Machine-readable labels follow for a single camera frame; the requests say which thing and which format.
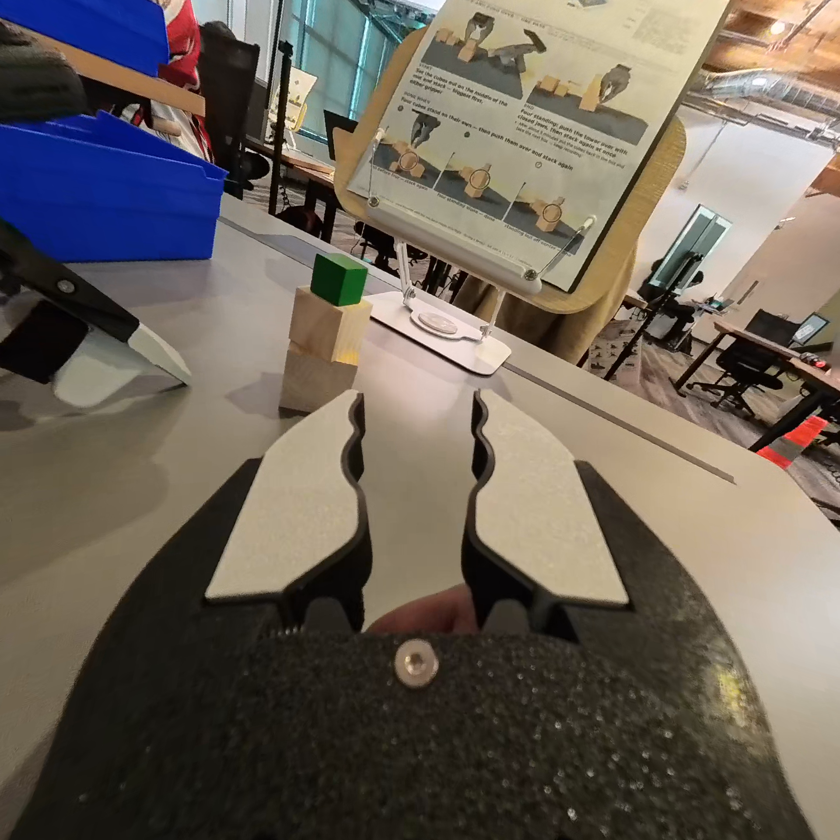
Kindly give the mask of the blue plastic bin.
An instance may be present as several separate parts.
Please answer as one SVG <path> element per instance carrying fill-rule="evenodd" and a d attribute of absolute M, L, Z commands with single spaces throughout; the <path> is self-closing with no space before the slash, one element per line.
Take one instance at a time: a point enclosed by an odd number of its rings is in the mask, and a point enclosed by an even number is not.
<path fill-rule="evenodd" d="M 61 263 L 210 259 L 225 177 L 105 112 L 1 127 L 1 217 Z"/>

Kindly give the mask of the red and white garment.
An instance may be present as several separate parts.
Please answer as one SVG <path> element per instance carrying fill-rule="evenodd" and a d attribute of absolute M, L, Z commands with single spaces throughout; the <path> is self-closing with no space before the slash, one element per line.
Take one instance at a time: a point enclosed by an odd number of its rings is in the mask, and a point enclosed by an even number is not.
<path fill-rule="evenodd" d="M 159 70 L 159 77 L 188 92 L 201 94 L 198 59 L 201 32 L 190 1 L 156 1 L 163 10 L 170 58 Z M 211 141 L 202 116 L 158 101 L 130 104 L 120 118 L 135 127 L 158 134 L 184 151 L 214 163 Z"/>

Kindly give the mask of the wooden shelf board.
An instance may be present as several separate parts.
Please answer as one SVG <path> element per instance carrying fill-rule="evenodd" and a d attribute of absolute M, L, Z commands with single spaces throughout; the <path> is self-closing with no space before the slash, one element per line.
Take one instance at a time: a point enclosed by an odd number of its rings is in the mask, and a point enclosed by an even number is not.
<path fill-rule="evenodd" d="M 194 92 L 177 87 L 158 77 L 147 76 L 110 59 L 95 56 L 83 49 L 64 44 L 48 36 L 35 34 L 35 37 L 43 46 L 56 50 L 63 55 L 71 68 L 81 77 L 160 102 L 199 117 L 205 117 L 206 115 L 204 98 Z"/>

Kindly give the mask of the wooden office desk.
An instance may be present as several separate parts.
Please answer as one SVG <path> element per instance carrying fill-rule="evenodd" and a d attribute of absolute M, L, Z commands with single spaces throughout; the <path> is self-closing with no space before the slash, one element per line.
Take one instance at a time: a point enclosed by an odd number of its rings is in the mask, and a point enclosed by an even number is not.
<path fill-rule="evenodd" d="M 685 369 L 677 380 L 670 380 L 677 393 L 682 392 L 682 389 L 692 380 L 694 374 L 706 362 L 710 354 L 727 337 L 745 340 L 755 347 L 769 351 L 778 361 L 782 362 L 783 366 L 787 366 L 796 371 L 800 379 L 805 383 L 805 386 L 809 389 L 809 392 L 797 404 L 793 405 L 787 413 L 780 416 L 774 425 L 770 426 L 761 437 L 753 442 L 749 447 L 749 451 L 756 454 L 759 453 L 762 448 L 771 445 L 778 438 L 782 438 L 796 429 L 810 416 L 815 415 L 824 407 L 838 402 L 839 379 L 838 373 L 834 370 L 825 372 L 814 365 L 807 364 L 802 361 L 800 353 L 787 349 L 750 331 L 735 328 L 722 319 L 714 318 L 713 327 L 717 332 L 715 339 L 693 360 L 691 365 Z"/>

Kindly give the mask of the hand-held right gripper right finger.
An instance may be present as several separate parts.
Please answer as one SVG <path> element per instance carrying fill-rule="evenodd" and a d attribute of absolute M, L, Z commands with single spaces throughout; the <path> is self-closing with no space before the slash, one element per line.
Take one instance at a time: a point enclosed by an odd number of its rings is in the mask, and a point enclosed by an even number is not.
<path fill-rule="evenodd" d="M 571 451 L 491 390 L 474 392 L 461 569 L 477 611 L 515 599 L 621 609 L 630 598 Z"/>

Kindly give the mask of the blue storage bin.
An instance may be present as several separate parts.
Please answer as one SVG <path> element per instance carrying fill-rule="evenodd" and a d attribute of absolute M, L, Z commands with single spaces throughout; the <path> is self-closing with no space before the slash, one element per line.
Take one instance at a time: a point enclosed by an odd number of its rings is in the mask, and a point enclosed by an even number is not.
<path fill-rule="evenodd" d="M 152 1 L 2 1 L 1 18 L 146 76 L 169 63 L 164 11 Z"/>

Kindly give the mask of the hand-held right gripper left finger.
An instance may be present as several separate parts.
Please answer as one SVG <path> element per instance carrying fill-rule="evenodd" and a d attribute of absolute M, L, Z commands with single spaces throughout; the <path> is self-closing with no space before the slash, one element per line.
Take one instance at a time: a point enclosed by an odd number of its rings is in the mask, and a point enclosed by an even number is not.
<path fill-rule="evenodd" d="M 364 473 L 364 396 L 350 389 L 290 427 L 259 462 L 216 570 L 211 603 L 317 599 L 364 613 L 372 571 Z"/>

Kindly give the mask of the black tripod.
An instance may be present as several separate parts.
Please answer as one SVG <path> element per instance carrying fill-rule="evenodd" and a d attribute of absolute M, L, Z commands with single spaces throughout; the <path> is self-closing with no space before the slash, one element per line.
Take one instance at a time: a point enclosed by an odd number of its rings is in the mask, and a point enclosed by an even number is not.
<path fill-rule="evenodd" d="M 609 371 L 605 373 L 604 381 L 610 381 L 614 375 L 620 371 L 623 364 L 631 357 L 633 351 L 636 347 L 636 344 L 639 340 L 642 339 L 644 335 L 644 331 L 650 325 L 650 323 L 657 317 L 659 314 L 660 309 L 665 305 L 668 300 L 674 299 L 676 297 L 675 289 L 678 285 L 680 285 L 689 275 L 692 274 L 694 269 L 699 265 L 699 263 L 703 260 L 703 257 L 696 252 L 689 252 L 683 259 L 681 264 L 679 265 L 678 269 L 675 269 L 673 275 L 666 286 L 664 287 L 662 294 L 659 298 L 655 299 L 652 303 L 649 303 L 647 306 L 647 315 L 643 320 L 642 325 L 638 328 L 635 332 L 633 337 L 627 342 L 624 346 L 623 350 L 617 356 L 615 362 L 612 364 Z"/>

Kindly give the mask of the green wooden cube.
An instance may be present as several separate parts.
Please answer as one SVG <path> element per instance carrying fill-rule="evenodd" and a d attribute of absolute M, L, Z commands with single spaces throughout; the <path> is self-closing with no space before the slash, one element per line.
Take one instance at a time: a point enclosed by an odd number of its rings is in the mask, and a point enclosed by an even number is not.
<path fill-rule="evenodd" d="M 345 254 L 317 253 L 311 271 L 310 290 L 335 307 L 361 302 L 368 277 L 366 265 Z"/>

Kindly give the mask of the orange traffic cone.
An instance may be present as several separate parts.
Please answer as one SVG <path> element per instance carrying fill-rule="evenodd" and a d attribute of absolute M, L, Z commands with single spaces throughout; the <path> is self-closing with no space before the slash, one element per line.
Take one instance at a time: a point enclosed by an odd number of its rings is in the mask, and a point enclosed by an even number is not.
<path fill-rule="evenodd" d="M 821 416 L 809 416 L 790 432 L 762 446 L 757 454 L 782 470 L 788 470 L 793 462 L 811 446 L 826 429 L 828 421 Z"/>

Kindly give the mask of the black office chair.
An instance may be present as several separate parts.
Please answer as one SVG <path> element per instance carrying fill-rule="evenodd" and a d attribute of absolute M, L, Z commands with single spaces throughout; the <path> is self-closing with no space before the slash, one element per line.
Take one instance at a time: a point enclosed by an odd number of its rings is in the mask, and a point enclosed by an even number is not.
<path fill-rule="evenodd" d="M 757 415 L 747 402 L 748 391 L 779 392 L 783 388 L 782 360 L 773 352 L 744 339 L 733 343 L 717 357 L 720 374 L 713 382 L 693 381 L 687 390 L 718 394 L 712 407 L 729 406 L 743 417 L 756 419 Z"/>
<path fill-rule="evenodd" d="M 205 101 L 204 124 L 216 166 L 226 171 L 224 191 L 237 199 L 269 171 L 268 162 L 245 148 L 259 47 L 239 40 L 219 20 L 199 28 L 197 69 Z"/>

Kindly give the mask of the printed instruction sheet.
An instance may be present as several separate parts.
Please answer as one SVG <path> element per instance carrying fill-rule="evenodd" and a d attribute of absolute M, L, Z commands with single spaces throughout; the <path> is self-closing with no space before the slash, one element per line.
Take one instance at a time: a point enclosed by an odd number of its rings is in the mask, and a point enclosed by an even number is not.
<path fill-rule="evenodd" d="M 730 2 L 443 2 L 348 192 L 394 236 L 571 293 Z"/>

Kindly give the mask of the large pale wooden cube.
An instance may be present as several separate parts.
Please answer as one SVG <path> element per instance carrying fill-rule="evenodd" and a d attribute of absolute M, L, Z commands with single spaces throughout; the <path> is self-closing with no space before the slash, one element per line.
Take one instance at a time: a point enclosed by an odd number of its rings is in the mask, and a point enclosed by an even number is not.
<path fill-rule="evenodd" d="M 281 377 L 281 411 L 311 413 L 353 388 L 357 364 L 326 361 L 289 342 Z"/>

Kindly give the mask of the medium pale wooden cube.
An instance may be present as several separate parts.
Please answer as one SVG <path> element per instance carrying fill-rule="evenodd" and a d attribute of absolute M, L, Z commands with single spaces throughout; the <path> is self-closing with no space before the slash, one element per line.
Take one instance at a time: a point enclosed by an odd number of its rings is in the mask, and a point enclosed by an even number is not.
<path fill-rule="evenodd" d="M 319 360 L 357 365 L 371 313 L 366 299 L 336 306 L 300 287 L 295 292 L 289 341 Z"/>

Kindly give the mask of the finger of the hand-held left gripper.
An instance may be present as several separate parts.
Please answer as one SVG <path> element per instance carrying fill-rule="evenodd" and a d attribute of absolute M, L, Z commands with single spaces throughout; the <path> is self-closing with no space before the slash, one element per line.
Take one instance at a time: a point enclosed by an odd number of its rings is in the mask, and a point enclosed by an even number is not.
<path fill-rule="evenodd" d="M 5 220 L 1 221 L 2 301 L 23 290 L 39 294 L 88 326 L 128 342 L 140 321 L 67 266 L 39 251 Z"/>
<path fill-rule="evenodd" d="M 192 379 L 180 354 L 142 323 L 122 341 L 76 317 L 2 317 L 1 369 L 3 381 L 46 385 L 74 408 L 98 406 L 143 375 Z"/>

